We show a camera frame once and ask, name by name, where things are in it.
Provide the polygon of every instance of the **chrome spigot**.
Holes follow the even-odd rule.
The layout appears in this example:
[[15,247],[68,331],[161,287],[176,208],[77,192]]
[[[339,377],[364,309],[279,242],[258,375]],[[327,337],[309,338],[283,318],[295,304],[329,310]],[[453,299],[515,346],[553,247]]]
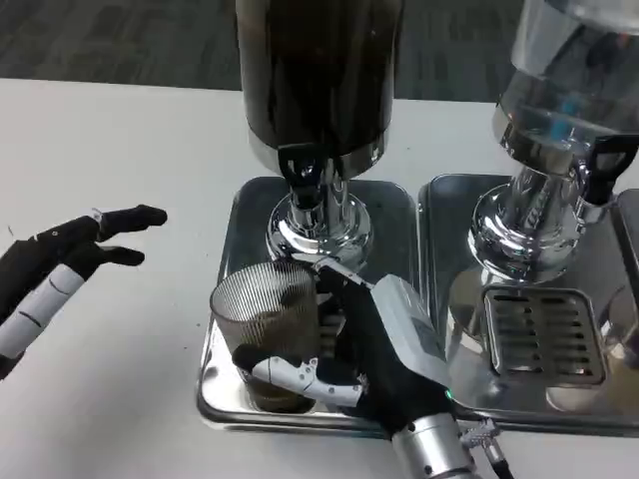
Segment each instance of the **chrome spigot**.
[[638,146],[636,135],[598,137],[587,157],[573,156],[563,176],[524,166],[477,203],[468,235],[477,260],[497,276],[520,282],[562,274],[587,227],[605,216],[615,183]]
[[337,257],[355,270],[365,265],[372,246],[370,217],[364,204],[348,193],[348,180],[378,159],[382,149],[374,151],[340,157],[322,144],[278,149],[279,173],[291,194],[269,221],[267,246],[273,258],[303,252]]

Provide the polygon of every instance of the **drip tray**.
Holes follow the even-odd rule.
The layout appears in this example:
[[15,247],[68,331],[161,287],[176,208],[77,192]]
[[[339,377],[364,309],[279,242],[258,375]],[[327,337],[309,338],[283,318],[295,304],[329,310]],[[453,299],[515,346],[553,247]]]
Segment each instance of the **drip tray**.
[[578,291],[494,286],[483,304],[492,366],[506,380],[545,387],[603,382],[592,311]]
[[[412,198],[388,182],[351,181],[350,192],[370,215],[374,243],[360,274],[377,282],[387,273],[417,282],[417,244]],[[273,208],[288,193],[281,178],[255,178],[238,192],[227,229],[218,281],[257,262],[268,261],[266,230]],[[321,353],[333,355],[342,318],[331,301],[319,297]],[[214,321],[205,340],[198,382],[198,407],[216,427],[296,433],[348,434],[381,437],[374,423],[325,404],[303,414],[271,413],[251,400],[231,361],[229,349]]]
[[639,192],[624,192],[623,209],[588,228],[563,275],[533,285],[490,274],[468,247],[479,197],[508,181],[450,175],[419,193],[421,295],[445,349],[458,415],[519,430],[639,435],[629,276],[639,271],[639,247],[623,246],[631,241],[615,221],[621,216],[625,230],[639,232]]

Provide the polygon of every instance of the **white counter surface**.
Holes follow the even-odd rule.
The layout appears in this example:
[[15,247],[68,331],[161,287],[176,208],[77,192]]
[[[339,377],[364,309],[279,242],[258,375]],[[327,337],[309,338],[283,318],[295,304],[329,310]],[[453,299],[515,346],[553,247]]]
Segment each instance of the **white counter surface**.
[[[397,101],[368,179],[414,196],[444,173],[512,173],[492,105]],[[268,175],[236,92],[0,81],[0,236],[88,208],[165,208],[161,229],[118,239],[147,254],[103,266],[0,383],[0,477],[400,478],[381,440],[222,432],[195,383],[234,193]],[[622,181],[639,187],[639,167]],[[632,476],[639,440],[506,432],[518,479]],[[479,460],[484,479],[493,478]]]

